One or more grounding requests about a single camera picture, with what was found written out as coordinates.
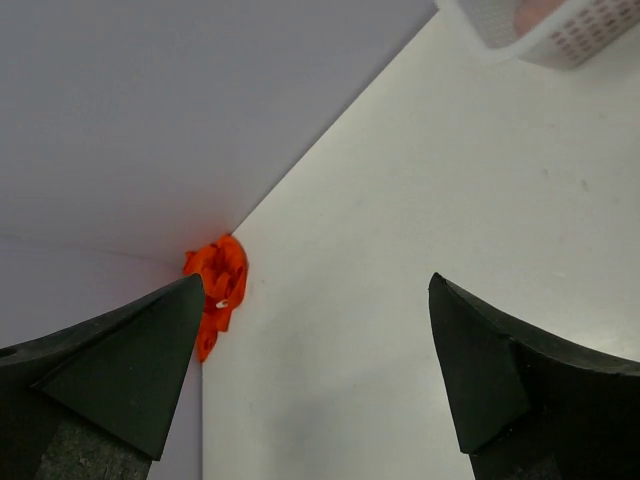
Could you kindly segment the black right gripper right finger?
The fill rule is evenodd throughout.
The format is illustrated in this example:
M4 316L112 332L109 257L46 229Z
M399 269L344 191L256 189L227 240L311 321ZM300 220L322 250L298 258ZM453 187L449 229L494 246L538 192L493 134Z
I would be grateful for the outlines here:
M440 274L431 329L477 479L636 479L639 364L498 310Z

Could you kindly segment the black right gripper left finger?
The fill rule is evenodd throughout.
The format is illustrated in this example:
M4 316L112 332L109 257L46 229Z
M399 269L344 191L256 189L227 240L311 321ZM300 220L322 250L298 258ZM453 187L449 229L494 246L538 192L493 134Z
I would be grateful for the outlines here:
M145 479L164 451L205 303L190 275L1 351L4 479Z

